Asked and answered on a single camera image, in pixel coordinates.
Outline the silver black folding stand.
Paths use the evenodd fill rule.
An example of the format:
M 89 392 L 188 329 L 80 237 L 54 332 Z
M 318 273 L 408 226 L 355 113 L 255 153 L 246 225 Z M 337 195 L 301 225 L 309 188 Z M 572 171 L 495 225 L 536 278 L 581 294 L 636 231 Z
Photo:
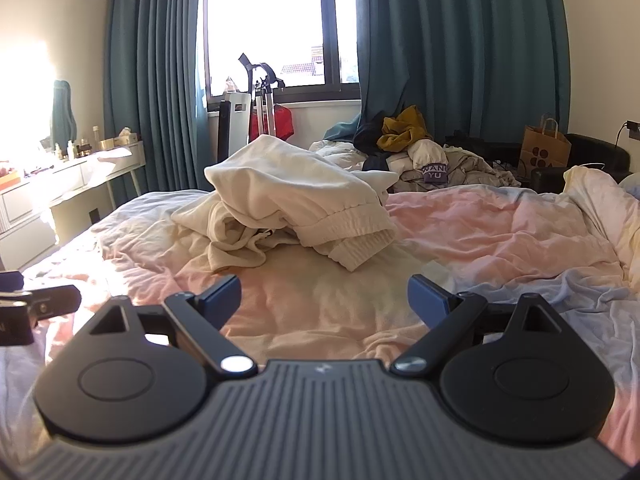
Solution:
M 248 93 L 250 94 L 250 116 L 256 110 L 258 136 L 268 134 L 276 136 L 274 125 L 273 89 L 283 89 L 284 81 L 276 75 L 273 68 L 267 63 L 254 64 L 245 53 L 239 56 L 239 62 L 247 73 Z

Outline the white dressing table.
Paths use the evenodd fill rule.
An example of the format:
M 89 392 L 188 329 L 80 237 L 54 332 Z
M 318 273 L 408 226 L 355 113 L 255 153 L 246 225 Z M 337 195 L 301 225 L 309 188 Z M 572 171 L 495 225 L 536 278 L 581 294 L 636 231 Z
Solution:
M 62 162 L 1 190 L 1 267 L 22 270 L 55 252 L 116 209 L 112 181 L 127 177 L 134 194 L 145 165 L 137 142 Z

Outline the black dark garment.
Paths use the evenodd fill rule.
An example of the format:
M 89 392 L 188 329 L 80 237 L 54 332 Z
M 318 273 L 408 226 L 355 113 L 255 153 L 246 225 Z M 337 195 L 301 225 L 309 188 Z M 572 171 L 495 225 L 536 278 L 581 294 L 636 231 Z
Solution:
M 382 150 L 378 146 L 378 140 L 382 136 L 383 119 L 374 118 L 372 122 L 360 122 L 354 135 L 354 148 L 366 155 L 362 163 L 363 171 L 380 170 L 388 171 L 387 159 L 390 152 Z

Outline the teal covered mirror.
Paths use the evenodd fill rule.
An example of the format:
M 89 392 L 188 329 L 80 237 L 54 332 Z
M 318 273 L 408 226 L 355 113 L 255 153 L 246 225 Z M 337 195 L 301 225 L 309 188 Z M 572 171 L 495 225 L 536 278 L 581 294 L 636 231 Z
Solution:
M 72 110 L 72 89 L 66 80 L 56 80 L 53 85 L 51 133 L 53 144 L 66 151 L 67 144 L 75 141 L 77 125 Z

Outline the white air purifier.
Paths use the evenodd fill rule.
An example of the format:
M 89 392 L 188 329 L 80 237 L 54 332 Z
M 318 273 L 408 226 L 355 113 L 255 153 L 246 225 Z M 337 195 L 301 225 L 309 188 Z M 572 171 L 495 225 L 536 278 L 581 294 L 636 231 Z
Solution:
M 219 105 L 217 160 L 222 162 L 248 144 L 250 95 L 224 92 Z

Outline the teal curtain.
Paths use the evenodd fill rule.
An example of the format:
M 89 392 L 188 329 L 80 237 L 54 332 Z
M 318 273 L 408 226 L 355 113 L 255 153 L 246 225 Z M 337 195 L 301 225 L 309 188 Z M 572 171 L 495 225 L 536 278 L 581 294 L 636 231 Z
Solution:
M 570 119 L 563 0 L 356 0 L 361 118 L 416 106 L 437 139 Z
M 213 165 L 201 0 L 110 0 L 104 61 L 109 134 L 137 133 L 150 191 L 208 191 Z

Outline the brown paper bag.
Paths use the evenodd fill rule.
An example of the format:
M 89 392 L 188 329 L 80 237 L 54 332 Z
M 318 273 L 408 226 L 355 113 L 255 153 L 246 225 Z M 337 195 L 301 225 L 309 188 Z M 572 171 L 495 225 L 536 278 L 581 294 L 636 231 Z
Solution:
M 538 126 L 525 127 L 518 175 L 529 178 L 535 169 L 565 167 L 571 147 L 559 123 L 553 117 L 542 116 Z

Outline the black framed window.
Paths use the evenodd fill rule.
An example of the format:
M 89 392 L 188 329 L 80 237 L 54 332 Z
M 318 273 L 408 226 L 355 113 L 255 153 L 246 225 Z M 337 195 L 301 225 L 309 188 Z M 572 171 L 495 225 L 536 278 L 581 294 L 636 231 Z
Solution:
M 360 95 L 356 0 L 202 0 L 206 90 L 247 92 L 269 65 L 279 103 Z

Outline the white purple printed garment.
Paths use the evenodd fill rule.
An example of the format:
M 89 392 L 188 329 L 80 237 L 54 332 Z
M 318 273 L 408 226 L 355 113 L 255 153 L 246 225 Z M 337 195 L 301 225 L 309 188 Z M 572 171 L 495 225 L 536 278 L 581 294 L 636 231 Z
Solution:
M 442 146 L 432 140 L 414 142 L 405 151 L 390 156 L 387 166 L 398 175 L 401 182 L 424 185 L 448 183 L 447 154 Z

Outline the teal curtain left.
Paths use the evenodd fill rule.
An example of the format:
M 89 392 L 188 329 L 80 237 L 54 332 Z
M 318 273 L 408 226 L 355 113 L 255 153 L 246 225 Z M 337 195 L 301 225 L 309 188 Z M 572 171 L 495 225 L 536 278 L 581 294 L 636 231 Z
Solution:
M 150 191 L 208 191 L 213 165 L 201 0 L 110 0 L 104 61 L 109 134 L 137 133 Z

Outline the cream white zip hoodie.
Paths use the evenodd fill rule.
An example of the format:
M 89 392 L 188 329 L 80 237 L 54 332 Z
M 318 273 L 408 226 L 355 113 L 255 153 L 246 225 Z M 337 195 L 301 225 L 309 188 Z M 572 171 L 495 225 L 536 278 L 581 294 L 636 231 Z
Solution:
M 171 219 L 206 238 L 214 272 L 261 266 L 279 245 L 311 248 L 352 272 L 396 237 L 384 207 L 398 180 L 390 171 L 348 171 L 274 136 L 258 136 L 204 174 L 214 192 Z

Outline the pastel pink bed duvet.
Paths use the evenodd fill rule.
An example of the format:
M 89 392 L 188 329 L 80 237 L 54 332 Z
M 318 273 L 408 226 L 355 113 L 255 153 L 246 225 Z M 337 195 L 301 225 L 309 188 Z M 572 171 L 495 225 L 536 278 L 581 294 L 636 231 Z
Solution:
M 1 351 L 1 455 L 19 463 L 47 440 L 32 385 L 113 296 L 159 304 L 216 282 L 208 241 L 172 221 L 196 191 L 130 200 L 29 268 L 25 284 L 76 286 L 78 311 L 40 324 L 27 347 Z M 513 302 L 536 292 L 559 311 L 614 378 L 601 441 L 639 458 L 639 205 L 596 170 L 577 170 L 562 194 L 470 185 L 390 196 L 397 238 L 355 271 L 283 245 L 239 270 L 242 304 L 224 334 L 259 363 L 274 359 L 393 361 L 421 338 L 407 301 L 422 274 L 450 292 Z

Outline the grey crumpled clothes pile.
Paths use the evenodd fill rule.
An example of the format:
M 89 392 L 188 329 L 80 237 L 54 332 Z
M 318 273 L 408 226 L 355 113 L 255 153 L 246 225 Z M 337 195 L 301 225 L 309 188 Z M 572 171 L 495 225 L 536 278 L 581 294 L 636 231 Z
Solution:
M 477 154 L 448 145 L 444 147 L 444 153 L 447 156 L 448 168 L 442 182 L 427 182 L 421 170 L 406 170 L 393 186 L 393 192 L 428 192 L 459 185 L 489 185 L 495 188 L 521 186 L 510 171 L 490 166 Z

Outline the mustard yellow garment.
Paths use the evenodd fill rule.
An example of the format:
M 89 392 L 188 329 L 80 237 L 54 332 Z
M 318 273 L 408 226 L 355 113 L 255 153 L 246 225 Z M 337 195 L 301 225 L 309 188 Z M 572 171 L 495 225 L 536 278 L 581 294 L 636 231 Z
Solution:
M 431 137 L 422 113 L 416 105 L 411 105 L 398 116 L 383 119 L 382 134 L 376 145 L 383 152 L 400 153 L 416 142 Z

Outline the red bag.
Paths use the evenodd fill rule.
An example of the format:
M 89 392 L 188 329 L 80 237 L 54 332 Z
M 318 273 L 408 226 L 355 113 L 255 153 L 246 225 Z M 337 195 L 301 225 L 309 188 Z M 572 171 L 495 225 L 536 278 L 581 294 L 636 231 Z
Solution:
M 274 125 L 276 126 L 276 135 L 279 139 L 287 141 L 291 136 L 294 136 L 294 124 L 292 110 L 280 104 L 276 104 L 273 107 Z M 258 125 L 257 125 L 257 113 L 256 110 L 252 111 L 250 116 L 250 133 L 248 134 L 248 140 L 253 142 L 258 137 Z

